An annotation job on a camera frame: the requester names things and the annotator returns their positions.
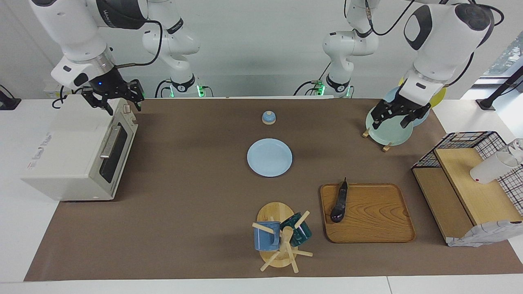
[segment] wooden tray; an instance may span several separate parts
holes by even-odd
[[[407,243],[416,238],[411,217],[398,186],[349,184],[345,217],[333,223],[339,184],[321,187],[323,222],[327,238],[334,243]]]

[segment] wooden plate stand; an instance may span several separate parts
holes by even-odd
[[[290,207],[281,203],[281,202],[271,202],[263,206],[258,212],[256,221],[279,221],[283,222],[289,217],[293,216],[294,212]],[[306,211],[301,219],[296,223],[295,227],[299,227],[301,223],[307,218],[309,212]],[[259,225],[253,223],[253,227],[259,228]],[[296,264],[296,256],[310,256],[312,257],[312,252],[300,251],[298,247],[292,247],[289,241],[292,238],[293,229],[291,227],[285,227],[283,231],[279,232],[280,234],[280,249],[277,251],[260,251],[260,256],[265,262],[265,264],[260,268],[263,272],[267,267],[286,267],[292,265],[294,273],[299,272],[298,265]]]
[[[361,134],[361,136],[363,138],[367,138],[369,136],[369,131],[370,131],[370,128],[368,128],[367,130],[365,130],[365,132],[363,132],[363,134]],[[386,146],[383,147],[383,149],[381,149],[383,152],[387,152],[390,148],[392,147],[392,142],[390,142],[389,144],[387,144]]]

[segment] dark green mug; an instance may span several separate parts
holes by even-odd
[[[283,230],[285,227],[292,228],[293,234],[290,241],[292,247],[297,247],[305,243],[312,236],[311,229],[309,229],[309,226],[305,222],[302,222],[301,226],[299,226],[297,229],[294,228],[294,225],[298,222],[298,220],[300,220],[300,218],[301,212],[297,212],[293,216],[283,221],[280,225],[281,230]]]

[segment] brown table mat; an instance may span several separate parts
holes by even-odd
[[[26,281],[470,275],[523,273],[510,244],[450,248],[441,237],[410,167],[445,134],[431,114],[388,153],[363,139],[377,100],[148,100],[116,199],[63,202]],[[261,122],[265,110],[277,122]],[[294,161],[282,176],[263,178],[246,153],[276,138]],[[324,235],[320,187],[394,183],[416,230],[411,243],[334,244]],[[282,201],[310,210],[312,238],[292,268],[269,268],[254,250],[258,210]]]

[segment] white cloth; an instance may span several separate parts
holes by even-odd
[[[508,220],[491,221],[479,224],[470,229],[463,238],[446,239],[447,245],[479,247],[523,234],[523,223],[511,223]]]

